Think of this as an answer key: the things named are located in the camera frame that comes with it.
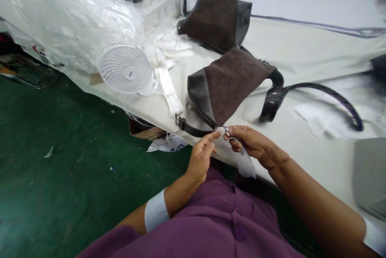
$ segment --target debris on floor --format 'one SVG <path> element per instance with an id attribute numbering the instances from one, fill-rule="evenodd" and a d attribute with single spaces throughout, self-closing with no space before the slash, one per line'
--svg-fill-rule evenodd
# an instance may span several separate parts
<path id="1" fill-rule="evenodd" d="M 49 157 L 52 155 L 53 148 L 54 148 L 54 146 L 52 146 L 51 149 L 50 149 L 50 151 L 49 151 L 49 153 L 47 153 L 47 154 L 44 156 L 45 158 L 49 158 Z"/>

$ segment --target white strap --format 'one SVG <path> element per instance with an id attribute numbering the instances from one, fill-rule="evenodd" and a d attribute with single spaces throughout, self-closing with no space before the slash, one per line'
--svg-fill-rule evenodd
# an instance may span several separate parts
<path id="1" fill-rule="evenodd" d="M 386 258 L 386 232 L 381 231 L 372 222 L 363 217 L 366 223 L 366 235 L 363 243 L 381 257 Z"/>
<path id="2" fill-rule="evenodd" d="M 157 67 L 155 70 L 158 73 L 159 82 L 164 91 L 163 96 L 169 106 L 169 115 L 174 117 L 176 113 L 179 114 L 184 111 L 184 106 L 182 105 L 180 99 L 177 96 L 176 90 L 174 89 L 169 70 L 165 67 Z"/>
<path id="3" fill-rule="evenodd" d="M 159 224 L 169 220 L 169 213 L 166 209 L 163 189 L 159 194 L 152 197 L 145 207 L 145 227 L 150 232 Z"/>

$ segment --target metal buckle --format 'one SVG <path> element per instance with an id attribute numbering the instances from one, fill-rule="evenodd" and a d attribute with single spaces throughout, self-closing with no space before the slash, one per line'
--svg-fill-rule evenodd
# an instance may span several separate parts
<path id="1" fill-rule="evenodd" d="M 178 114 L 176 114 L 175 123 L 176 123 L 176 125 L 178 125 L 178 127 L 180 129 L 184 130 L 184 125 L 186 123 L 186 119 L 184 119 L 183 117 L 180 117 Z"/>

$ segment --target clear plastic wrap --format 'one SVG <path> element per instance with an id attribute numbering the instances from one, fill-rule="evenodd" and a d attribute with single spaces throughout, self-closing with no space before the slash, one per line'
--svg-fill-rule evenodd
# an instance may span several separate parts
<path id="1" fill-rule="evenodd" d="M 98 72 L 111 43 L 141 46 L 141 8 L 125 0 L 0 0 L 0 16 L 34 39 L 53 64 Z"/>

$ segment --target cardboard box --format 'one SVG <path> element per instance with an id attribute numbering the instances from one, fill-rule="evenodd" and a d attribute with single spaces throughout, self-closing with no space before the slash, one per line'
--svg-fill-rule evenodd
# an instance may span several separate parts
<path id="1" fill-rule="evenodd" d="M 137 121 L 135 121 L 130 117 L 129 117 L 129 131 L 131 136 L 142 138 L 142 139 L 148 139 L 150 141 L 165 137 L 167 134 L 166 131 L 164 131 L 163 129 L 160 129 L 159 127 L 152 127 L 143 131 L 138 127 Z"/>

